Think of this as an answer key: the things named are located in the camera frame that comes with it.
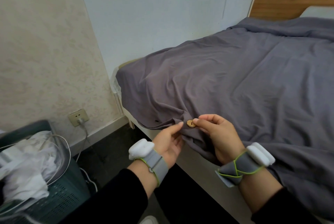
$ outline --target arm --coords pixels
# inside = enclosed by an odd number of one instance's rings
[[[193,122],[210,136],[222,164],[233,161],[245,151],[234,126],[223,117],[206,114]],[[291,220],[319,223],[266,168],[252,175],[244,175],[239,190],[254,213],[252,220],[256,223],[284,223]]]
[[[183,122],[162,130],[153,140],[154,149],[171,168],[181,152],[183,140],[177,133]],[[137,223],[158,182],[147,165],[135,160],[100,191],[69,214],[61,223],[111,222]]]

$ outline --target black sleeve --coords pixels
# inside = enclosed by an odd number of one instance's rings
[[[147,204],[140,180],[125,168],[61,223],[138,223]]]
[[[256,224],[320,223],[290,192],[279,190],[252,216]]]

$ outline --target bed leg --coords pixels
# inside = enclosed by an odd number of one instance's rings
[[[128,118],[131,129],[135,129],[135,124]]]

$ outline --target hand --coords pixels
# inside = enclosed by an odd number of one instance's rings
[[[176,163],[176,159],[184,145],[181,135],[178,133],[182,126],[183,122],[180,122],[165,128],[152,141],[154,149],[164,158],[168,168],[173,167]]]
[[[195,125],[212,139],[215,154],[222,164],[236,159],[245,151],[236,129],[231,122],[216,114],[200,115],[193,119]]]

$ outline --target pillow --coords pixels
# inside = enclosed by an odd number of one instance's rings
[[[320,17],[334,19],[334,7],[310,6],[305,9],[300,17]]]

